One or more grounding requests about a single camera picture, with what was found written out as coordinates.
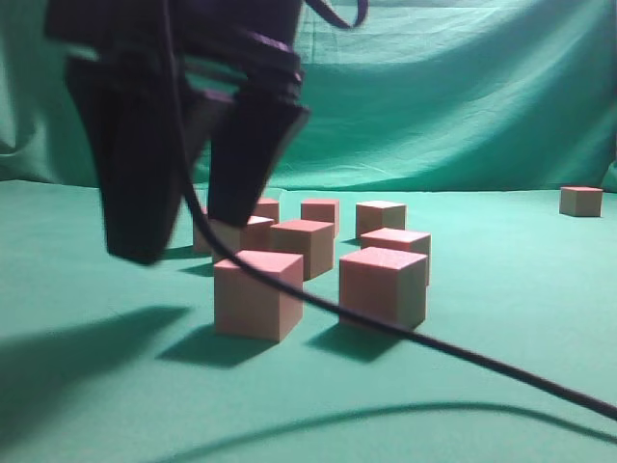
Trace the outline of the black gripper finger screen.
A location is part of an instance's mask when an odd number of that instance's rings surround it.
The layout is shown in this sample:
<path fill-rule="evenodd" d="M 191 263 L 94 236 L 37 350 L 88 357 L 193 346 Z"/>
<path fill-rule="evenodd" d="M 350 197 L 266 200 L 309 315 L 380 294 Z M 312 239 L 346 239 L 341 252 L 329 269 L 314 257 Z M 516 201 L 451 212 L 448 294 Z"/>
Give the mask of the black gripper finger screen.
<path fill-rule="evenodd" d="M 207 211 L 211 219 L 245 226 L 309 109 L 295 99 L 257 90 L 238 92 L 211 138 Z"/>
<path fill-rule="evenodd" d="M 71 58 L 66 83 L 94 158 L 107 251 L 154 264 L 182 196 L 162 74 L 145 63 Z"/>

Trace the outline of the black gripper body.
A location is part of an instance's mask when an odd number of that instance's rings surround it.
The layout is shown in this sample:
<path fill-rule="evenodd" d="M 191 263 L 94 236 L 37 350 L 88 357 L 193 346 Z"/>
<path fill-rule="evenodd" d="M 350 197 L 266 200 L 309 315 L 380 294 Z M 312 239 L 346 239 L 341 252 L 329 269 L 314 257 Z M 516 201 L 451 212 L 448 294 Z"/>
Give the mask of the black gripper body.
<path fill-rule="evenodd" d="M 147 51 L 157 43 L 160 1 L 50 1 L 44 33 L 101 55 Z M 245 73 L 250 84 L 297 99 L 300 58 L 293 49 L 299 1 L 169 1 L 174 43 L 184 56 Z"/>

